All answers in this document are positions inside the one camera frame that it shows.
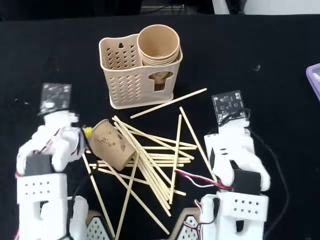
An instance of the red wire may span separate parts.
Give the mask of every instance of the red wire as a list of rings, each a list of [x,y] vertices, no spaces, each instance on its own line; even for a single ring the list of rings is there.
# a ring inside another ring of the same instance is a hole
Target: red wire
[[[188,173],[188,172],[185,172],[185,171],[181,171],[179,169],[175,169],[175,171],[178,173],[178,174],[181,174],[182,176],[188,176],[188,177],[191,177],[191,178],[196,178],[196,179],[201,179],[205,182],[208,182],[208,183],[211,183],[215,186],[217,186],[218,188],[221,188],[221,189],[225,189],[225,190],[231,190],[232,188],[229,187],[229,186],[224,186],[222,184],[219,184],[209,178],[206,178],[206,177],[203,177],[203,176],[198,176],[198,175],[194,175],[194,174],[191,174],[191,173]]]

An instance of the plastic utensil holder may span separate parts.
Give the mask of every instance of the plastic utensil holder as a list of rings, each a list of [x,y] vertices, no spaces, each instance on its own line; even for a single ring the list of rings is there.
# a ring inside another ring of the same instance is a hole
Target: plastic utensil holder
[[[137,48],[138,34],[103,38],[99,42],[100,65],[114,109],[163,104],[173,99],[173,90],[183,59],[181,47],[177,59],[165,66],[144,66]],[[155,84],[152,74],[169,72],[165,83]]]

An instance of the stack of paper cups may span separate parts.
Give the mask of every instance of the stack of paper cups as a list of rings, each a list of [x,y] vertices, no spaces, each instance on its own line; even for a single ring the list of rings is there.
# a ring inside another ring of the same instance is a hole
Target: stack of paper cups
[[[166,25],[150,25],[137,37],[138,52],[145,66],[163,67],[173,63],[180,51],[179,35]],[[162,71],[151,75],[156,84],[163,84],[169,72]]]

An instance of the cup rim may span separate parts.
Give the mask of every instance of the cup rim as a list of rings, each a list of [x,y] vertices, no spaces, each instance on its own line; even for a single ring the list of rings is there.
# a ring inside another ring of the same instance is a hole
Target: cup rim
[[[156,27],[156,26],[157,26],[157,27],[158,27],[158,26],[161,26],[161,27],[165,27],[165,28],[170,29],[170,30],[175,34],[175,36],[176,36],[176,38],[177,38],[177,45],[176,45],[174,51],[173,51],[172,53],[166,55],[166,56],[155,57],[155,56],[147,55],[147,54],[145,54],[145,53],[141,50],[141,48],[140,48],[140,46],[139,46],[139,38],[140,38],[140,36],[141,36],[141,33],[142,33],[143,31],[145,31],[146,29],[149,29],[149,28],[152,28],[152,27]],[[179,50],[179,47],[180,47],[180,38],[179,38],[178,33],[177,33],[172,27],[169,27],[169,26],[163,25],[163,24],[153,24],[153,25],[149,25],[149,26],[145,27],[144,29],[142,29],[142,30],[139,32],[138,37],[137,37],[137,39],[136,39],[136,45],[137,45],[138,49],[140,50],[141,54],[144,55],[146,58],[149,58],[149,59],[152,59],[152,60],[155,60],[155,61],[156,61],[156,60],[165,60],[165,59],[167,59],[167,58],[170,58],[172,55],[174,55],[174,54],[176,53],[176,51]]]

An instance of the yellow part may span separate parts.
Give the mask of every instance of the yellow part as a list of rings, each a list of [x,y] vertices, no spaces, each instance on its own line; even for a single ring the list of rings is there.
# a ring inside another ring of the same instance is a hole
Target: yellow part
[[[85,129],[84,129],[84,134],[87,138],[91,137],[92,135],[92,127],[90,126],[87,126]]]

